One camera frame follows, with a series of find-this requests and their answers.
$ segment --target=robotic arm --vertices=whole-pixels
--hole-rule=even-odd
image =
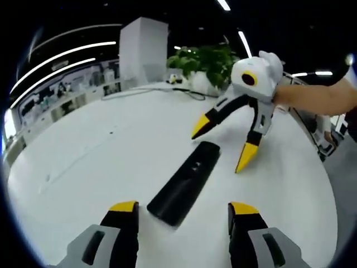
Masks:
[[[231,85],[217,104],[198,121],[192,139],[209,132],[242,106],[254,109],[254,120],[235,172],[241,171],[257,153],[260,140],[270,126],[274,112],[276,85],[283,76],[283,65],[274,53],[237,61],[232,68]]]

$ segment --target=white tabletop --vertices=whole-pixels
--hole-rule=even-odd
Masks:
[[[255,206],[302,250],[312,267],[325,267],[337,240],[331,185],[308,138],[289,114],[275,112],[257,157],[234,173],[253,110],[244,107],[191,141],[191,131],[215,99],[180,92],[148,92],[88,104],[35,139],[17,158],[8,187],[25,235],[46,264],[99,224],[118,202],[140,203],[137,268],[229,268],[228,203]],[[200,141],[221,156],[182,225],[173,229],[146,205]]]

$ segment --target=green plant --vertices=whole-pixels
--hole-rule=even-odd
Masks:
[[[228,45],[183,47],[167,59],[167,67],[182,69],[187,79],[192,71],[204,71],[213,86],[222,88],[237,60]]]

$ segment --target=cable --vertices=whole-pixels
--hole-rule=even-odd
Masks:
[[[107,95],[107,96],[103,96],[101,98],[102,101],[108,101],[110,99],[115,99],[115,98],[125,98],[125,97],[129,97],[129,96],[133,96],[133,95],[138,95],[138,94],[143,94],[143,93],[148,93],[148,92],[152,92],[152,91],[162,91],[162,92],[174,92],[174,91],[181,91],[183,93],[185,93],[186,95],[188,95],[190,98],[196,100],[196,101],[205,101],[206,97],[213,97],[213,96],[209,96],[209,95],[204,95],[202,93],[199,92],[194,92],[194,91],[190,91],[188,89],[181,89],[181,88],[172,88],[172,89],[161,89],[161,88],[138,88],[138,89],[133,89],[133,91],[137,91],[137,90],[142,90],[142,92],[133,92],[131,94],[125,94],[125,95],[116,95],[116,96],[111,96],[111,95]]]
[[[173,88],[172,91],[181,91],[181,92],[185,93],[186,95],[190,96],[192,99],[194,99],[196,101],[200,101],[200,102],[202,102],[206,99],[206,96],[204,96],[202,93],[190,91],[188,89]],[[194,97],[195,94],[201,96],[202,98]]]

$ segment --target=potted plant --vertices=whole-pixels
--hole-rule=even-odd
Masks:
[[[239,60],[228,45],[183,47],[167,59],[167,67],[182,69],[192,91],[219,95],[230,83],[233,64]]]

